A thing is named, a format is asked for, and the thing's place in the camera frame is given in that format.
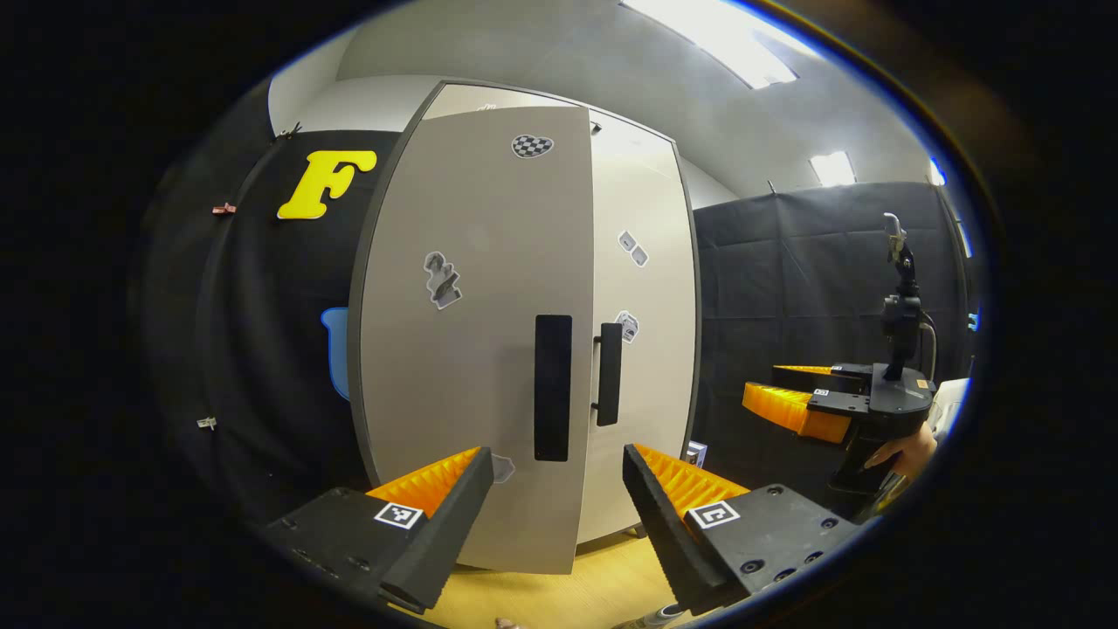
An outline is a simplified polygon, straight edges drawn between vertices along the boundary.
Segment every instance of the checkered sticker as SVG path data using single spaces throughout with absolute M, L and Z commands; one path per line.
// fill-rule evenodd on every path
M 537 137 L 528 133 L 517 135 L 512 141 L 512 152 L 522 159 L 540 156 L 556 145 L 551 137 Z
M 380 513 L 373 520 L 392 526 L 399 526 L 400 528 L 411 528 L 419 522 L 419 516 L 421 515 L 423 509 L 389 503 L 385 505 L 383 509 L 380 509 Z

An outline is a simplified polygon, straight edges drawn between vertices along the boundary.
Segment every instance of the black handle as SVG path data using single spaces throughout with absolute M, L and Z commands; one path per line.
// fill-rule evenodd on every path
M 536 316 L 534 430 L 537 461 L 566 461 L 570 441 L 571 318 Z
M 617 423 L 617 408 L 622 398 L 622 325 L 601 324 L 601 336 L 594 337 L 601 344 L 598 361 L 598 401 L 590 404 L 598 411 L 598 426 Z
M 846 456 L 843 457 L 842 465 L 832 475 L 830 487 L 847 494 L 862 494 L 864 496 L 877 494 L 881 483 L 900 457 L 900 452 L 870 469 L 865 469 L 863 466 L 884 444 L 885 440 L 874 436 L 871 430 L 866 430 L 863 422 L 853 423 L 846 444 Z

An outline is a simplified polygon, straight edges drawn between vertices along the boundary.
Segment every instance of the blue object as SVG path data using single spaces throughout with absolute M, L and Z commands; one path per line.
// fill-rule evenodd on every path
M 334 391 L 349 402 L 349 370 L 345 368 L 345 324 L 349 307 L 330 307 L 322 311 L 322 325 L 329 334 L 326 347 L 330 352 L 330 382 Z

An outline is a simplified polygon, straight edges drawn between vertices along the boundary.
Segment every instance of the wooden floor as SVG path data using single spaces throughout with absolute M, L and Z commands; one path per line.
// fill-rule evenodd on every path
M 498 617 L 524 629 L 609 629 L 672 602 L 648 540 L 617 533 L 580 545 L 571 574 L 458 566 L 420 618 L 451 629 L 493 629 Z M 667 627 L 691 618 L 684 613 Z

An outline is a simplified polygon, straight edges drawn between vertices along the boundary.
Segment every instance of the ceiling light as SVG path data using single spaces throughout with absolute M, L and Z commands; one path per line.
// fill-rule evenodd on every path
M 811 160 L 815 175 L 824 188 L 847 185 L 854 182 L 854 169 L 846 151 L 835 151 L 828 155 L 815 155 Z
M 939 164 L 936 163 L 936 158 L 928 160 L 928 181 L 932 185 L 942 185 L 947 182 L 944 178 L 944 172 L 939 170 Z
M 624 0 L 623 4 L 686 37 L 754 88 L 796 79 L 796 74 L 761 46 L 755 34 L 766 35 L 805 55 L 816 56 L 792 36 L 730 2 Z

